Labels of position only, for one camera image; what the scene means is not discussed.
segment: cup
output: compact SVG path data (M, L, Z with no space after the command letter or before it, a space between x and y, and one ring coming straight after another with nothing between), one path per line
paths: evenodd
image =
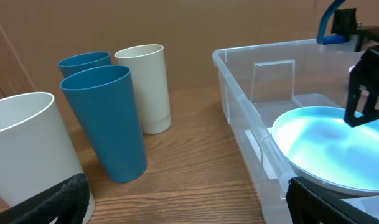
M65 78L60 88L111 180L129 182L147 159L128 67L107 65Z
M58 66L62 75L67 78L82 70L111 64L109 52L90 52L63 59Z
M0 100L0 197L9 206L82 172L52 94L25 93ZM94 209L90 195L83 223Z
M158 134L171 125L164 48L140 45L115 53L120 65L131 69L135 100L144 133Z

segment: blue cup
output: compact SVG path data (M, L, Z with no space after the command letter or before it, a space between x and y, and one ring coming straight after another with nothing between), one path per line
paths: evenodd
M91 68L65 78L60 88L110 179L129 182L142 175L147 159L130 69Z
M67 78L89 68L111 64L109 52L90 52L63 59L58 63L58 66L62 75Z

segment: wood grain surface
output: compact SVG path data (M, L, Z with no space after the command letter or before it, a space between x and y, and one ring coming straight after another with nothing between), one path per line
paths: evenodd
M264 223L218 87L172 91L170 102L172 126L145 135L149 166L130 183L110 181L84 133L72 133L95 197L90 223Z

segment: white cup rim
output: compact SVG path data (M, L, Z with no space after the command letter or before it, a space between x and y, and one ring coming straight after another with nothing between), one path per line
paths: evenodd
M23 94L18 94L18 95L14 95L14 96L8 96L8 97L5 97L5 98L3 98L3 99L0 99L0 101L10 100L11 98L21 97L21 96L26 96L26 95L49 95L49 96L52 97L52 99L51 99L50 103L49 103L47 106L45 106L43 109L41 109L41 110L38 111L37 113L33 114L32 116L30 116L30 117L28 117L28 118L26 118L26 119L23 119L23 120L20 121L20 122L17 122L17 123L15 123L15 124L13 124L13 125L10 125L10 126L8 126L8 127L5 127L5 128L0 129L0 133L3 132L3 131L6 131L6 130L8 130L8 129L14 128L14 127L16 127L16 126L18 126L18 125L21 125L21 124L23 124L23 123L25 123L25 122L27 122L27 121L29 121L29 120L35 118L36 116L38 116L39 114L41 114L41 113L43 113L45 110L47 110L47 109L52 105L52 103L54 103L54 101L55 101L55 97L53 96L53 94L51 94L51 93L47 93L47 92L23 93Z
M128 51L128 50L133 50L133 49L136 49L136 48L146 48L146 47L160 47L159 49L153 51L153 52L149 52L147 54L142 54L142 55L134 55L134 56L127 56L127 57L120 57L118 56L119 54L125 52L125 51ZM162 51L164 49L164 46L163 45L160 45L160 44L145 44L145 45L138 45L138 46L134 46L134 47L129 47L129 48L126 48L126 49L123 49L123 50L119 50L118 52L115 53L115 57L116 58L138 58L138 57L143 57L143 56L148 56L148 55L151 55L151 54L156 54L160 51Z

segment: cup rim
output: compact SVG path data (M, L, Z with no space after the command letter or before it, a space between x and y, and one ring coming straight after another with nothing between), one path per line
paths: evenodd
M102 57L102 58L99 58L98 60L94 60L92 62L81 63L81 64L77 64L77 65L61 65L61 63L65 62L66 60L70 60L70 59L75 58L75 57L81 57L83 55L99 54L99 53L106 53L106 56ZM65 59L63 59L63 60L61 60L61 61L58 62L58 66L62 67L62 68L69 68L69 67L76 67L76 66L81 66L81 65L88 65L89 63L99 62L100 60L103 60L103 59L105 59L107 57L110 57L110 53L106 52L106 51L87 52L87 53L84 53L84 54L73 55L71 57L65 58Z
M124 67L124 68L127 68L128 71L127 73L125 73L122 77L119 77L118 79L115 79L113 81L110 81L108 83L104 83L104 84L101 84L101 85L97 85L97 86L91 86L91 87L88 87L88 88L75 88L75 89L72 89L72 88L65 88L63 87L63 83L64 82L67 82L67 80L69 80L70 78L74 78L75 76L77 75L82 75L82 73L84 72L88 72L90 70L95 70L95 69L102 69L102 68L105 68L105 67ZM123 78L126 78L129 74L131 73L131 69L125 65L104 65L104 66L99 66L99 67L94 67L94 68L89 68L89 69L86 69L86 70L82 70L80 72L77 72L77 73L74 73L73 75L70 75L69 77L66 77L64 78L60 83L59 83L59 88L61 88L62 90L66 90L66 91L83 91L83 90L92 90L92 89L95 89L95 88L99 88L99 87L103 87L105 85L109 85L109 84L112 84L114 82L117 82Z
M51 101L50 103L45 106L44 108L42 108L40 111L38 111L37 113L33 114L32 116L26 118L26 119L23 119L22 121L18 122L18 123L15 123L13 125L10 125L8 127L5 127L5 128L2 128L0 129L0 133L1 132L4 132L4 131L7 131L8 129L12 129L12 128L15 128L16 126L18 125L21 125L23 123L26 123L27 121L35 118L36 116L38 116L39 114L43 113L44 111L46 111L55 101L55 97L53 94L51 93L47 93L47 92L42 92L42 91L39 91L39 92L32 92L32 93L23 93L23 94L18 94L18 95L14 95L14 96L8 96L8 97L5 97L3 99L0 99L0 101L4 101L4 100L9 100L11 98L15 98L15 97L21 97L21 96L26 96L26 95L49 95L51 96Z
M161 48L158 49L158 50L156 50L156 51L153 51L153 52L151 52L151 53L143 54L143 55L136 55L136 56L130 56L130 57L119 57L119 56L117 56L119 53L124 52L124 51L126 51L126 50L131 50L131 49L134 49L134 48L149 47L149 46L157 46L157 47L161 47ZM129 47L129 48L126 48L126 49L123 49L123 50L119 50L118 52L115 53L115 58L138 58L138 57L144 57L144 56L148 56L148 55L151 55L151 54L156 54L156 53L162 51L163 49L164 49L164 46L163 46L163 45L160 45L160 44L144 44L144 45L138 45L138 46Z

